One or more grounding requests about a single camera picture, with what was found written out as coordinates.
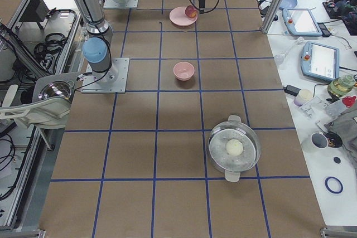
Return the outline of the red apple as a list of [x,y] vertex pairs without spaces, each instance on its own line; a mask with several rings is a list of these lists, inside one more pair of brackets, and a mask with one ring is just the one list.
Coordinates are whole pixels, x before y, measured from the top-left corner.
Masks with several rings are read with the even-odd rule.
[[197,16],[197,9],[193,5],[189,5],[185,8],[185,16],[187,18],[195,18]]

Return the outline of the upper teach pendant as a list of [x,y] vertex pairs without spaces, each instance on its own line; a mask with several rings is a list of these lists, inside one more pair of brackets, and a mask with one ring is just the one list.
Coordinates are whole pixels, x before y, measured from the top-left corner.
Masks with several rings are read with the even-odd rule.
[[282,10],[282,17],[288,32],[294,36],[322,36],[322,31],[310,9],[285,8]]

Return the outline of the pink plate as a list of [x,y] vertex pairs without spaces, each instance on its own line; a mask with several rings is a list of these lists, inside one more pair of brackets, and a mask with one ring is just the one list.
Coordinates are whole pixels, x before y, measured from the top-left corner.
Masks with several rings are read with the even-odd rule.
[[197,16],[195,18],[187,18],[185,16],[186,7],[177,7],[170,12],[169,19],[173,24],[181,27],[186,27],[196,22],[199,13],[197,12]]

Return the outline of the lower teach pendant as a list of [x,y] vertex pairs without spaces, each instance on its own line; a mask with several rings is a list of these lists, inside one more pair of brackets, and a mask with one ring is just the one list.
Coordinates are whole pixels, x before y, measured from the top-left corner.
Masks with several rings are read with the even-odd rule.
[[329,82],[339,77],[339,60],[338,48],[309,41],[303,46],[300,67],[304,76]]

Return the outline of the white steamed bun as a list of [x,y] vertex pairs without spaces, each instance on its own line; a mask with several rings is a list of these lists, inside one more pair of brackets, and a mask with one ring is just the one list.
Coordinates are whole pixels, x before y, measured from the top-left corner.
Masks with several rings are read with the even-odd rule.
[[239,156],[243,152],[243,143],[237,139],[231,139],[226,143],[226,152],[231,156]]

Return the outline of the grey cloth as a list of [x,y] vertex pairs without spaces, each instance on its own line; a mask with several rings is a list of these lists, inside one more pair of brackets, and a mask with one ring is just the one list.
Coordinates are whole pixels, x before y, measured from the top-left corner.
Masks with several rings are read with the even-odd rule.
[[356,103],[324,126],[342,139],[343,147],[356,171]]

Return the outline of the black power adapter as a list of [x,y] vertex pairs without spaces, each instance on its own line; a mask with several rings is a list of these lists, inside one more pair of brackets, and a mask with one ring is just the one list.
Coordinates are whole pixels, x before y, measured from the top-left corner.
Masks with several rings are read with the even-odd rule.
[[292,95],[292,96],[297,96],[298,93],[300,92],[300,88],[297,88],[295,86],[292,86],[292,85],[286,85],[283,87],[284,89],[284,92],[286,94],[289,94],[289,95]]

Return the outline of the steel steamer pot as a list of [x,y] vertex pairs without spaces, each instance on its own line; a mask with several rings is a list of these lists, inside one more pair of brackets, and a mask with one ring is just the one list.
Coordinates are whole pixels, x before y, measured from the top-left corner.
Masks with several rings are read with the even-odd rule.
[[208,157],[228,182],[238,182],[241,173],[256,166],[260,154],[256,132],[237,115],[230,115],[210,132]]

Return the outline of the light bulb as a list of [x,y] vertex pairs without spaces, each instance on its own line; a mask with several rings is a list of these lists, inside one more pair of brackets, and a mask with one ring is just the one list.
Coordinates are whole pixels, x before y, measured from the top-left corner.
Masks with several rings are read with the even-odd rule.
[[274,61],[277,66],[280,66],[284,63],[285,58],[287,57],[288,52],[281,52],[279,54],[274,55]]

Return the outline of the teach pendant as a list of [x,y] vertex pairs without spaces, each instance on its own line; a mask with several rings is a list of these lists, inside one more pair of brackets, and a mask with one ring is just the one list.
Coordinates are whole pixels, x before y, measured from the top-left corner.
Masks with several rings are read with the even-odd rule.
[[300,67],[304,76],[329,82],[339,77],[339,60],[338,48],[309,41],[303,46]]
[[294,36],[322,36],[322,31],[310,9],[285,8],[282,10],[282,17],[288,32]]

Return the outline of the lavender white cup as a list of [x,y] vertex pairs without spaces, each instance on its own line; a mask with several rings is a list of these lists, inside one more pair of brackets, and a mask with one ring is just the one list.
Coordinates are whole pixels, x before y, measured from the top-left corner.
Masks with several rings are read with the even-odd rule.
[[293,103],[296,106],[302,106],[303,104],[307,103],[313,98],[313,93],[310,90],[307,89],[301,89],[298,93],[297,96],[294,98]]

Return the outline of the pink bowl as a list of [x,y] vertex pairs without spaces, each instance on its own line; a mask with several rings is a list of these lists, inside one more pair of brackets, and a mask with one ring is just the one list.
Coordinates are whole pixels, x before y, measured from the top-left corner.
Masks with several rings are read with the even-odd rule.
[[195,73],[195,68],[194,66],[185,61],[178,62],[174,67],[173,67],[173,74],[176,77],[176,79],[180,81],[188,81],[190,80]]

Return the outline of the white mug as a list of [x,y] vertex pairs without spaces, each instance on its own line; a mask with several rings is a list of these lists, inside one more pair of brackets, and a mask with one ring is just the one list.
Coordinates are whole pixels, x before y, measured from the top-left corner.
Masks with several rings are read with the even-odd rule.
[[301,144],[305,152],[317,152],[326,149],[328,145],[328,139],[320,132],[312,133]]

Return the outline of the blue plate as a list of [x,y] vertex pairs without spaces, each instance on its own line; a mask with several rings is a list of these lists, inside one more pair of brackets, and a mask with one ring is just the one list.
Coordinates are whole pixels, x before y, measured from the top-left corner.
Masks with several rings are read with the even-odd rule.
[[281,0],[280,4],[279,4],[279,9],[283,10],[285,8],[287,9],[292,9],[295,8],[298,4],[297,0]]

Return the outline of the shiny steel bowl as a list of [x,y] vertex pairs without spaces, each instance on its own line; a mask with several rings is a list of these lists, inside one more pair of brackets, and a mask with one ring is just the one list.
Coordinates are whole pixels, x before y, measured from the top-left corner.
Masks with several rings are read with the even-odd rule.
[[51,97],[61,97],[69,100],[73,92],[73,88],[68,82],[54,81],[44,86],[38,94],[38,100],[45,100]]

